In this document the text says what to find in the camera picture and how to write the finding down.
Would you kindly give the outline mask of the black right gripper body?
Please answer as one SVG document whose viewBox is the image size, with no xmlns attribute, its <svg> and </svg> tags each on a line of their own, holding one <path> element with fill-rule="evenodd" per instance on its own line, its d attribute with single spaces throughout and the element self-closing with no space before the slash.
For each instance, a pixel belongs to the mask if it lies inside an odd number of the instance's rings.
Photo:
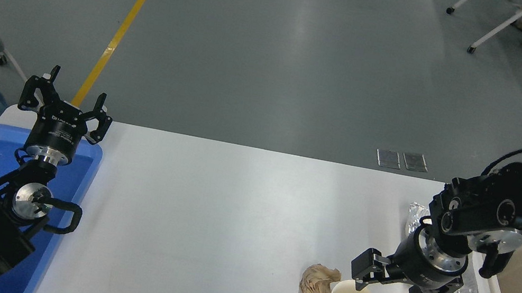
<svg viewBox="0 0 522 293">
<path fill-rule="evenodd" d="M 393 263 L 415 286 L 438 289 L 461 276 L 467 256 L 454 257 L 445 253 L 434 241 L 404 238 L 394 252 Z"/>
</svg>

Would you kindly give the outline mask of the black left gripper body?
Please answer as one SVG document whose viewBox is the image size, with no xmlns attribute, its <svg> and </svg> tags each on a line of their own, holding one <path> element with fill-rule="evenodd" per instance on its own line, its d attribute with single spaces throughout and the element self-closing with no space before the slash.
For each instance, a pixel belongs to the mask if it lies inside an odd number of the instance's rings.
<svg viewBox="0 0 522 293">
<path fill-rule="evenodd" d="M 37 111 L 24 151 L 38 154 L 40 149 L 52 149 L 61 153 L 61 158 L 72 160 L 87 131 L 82 116 L 82 110 L 62 100 L 43 105 Z"/>
</svg>

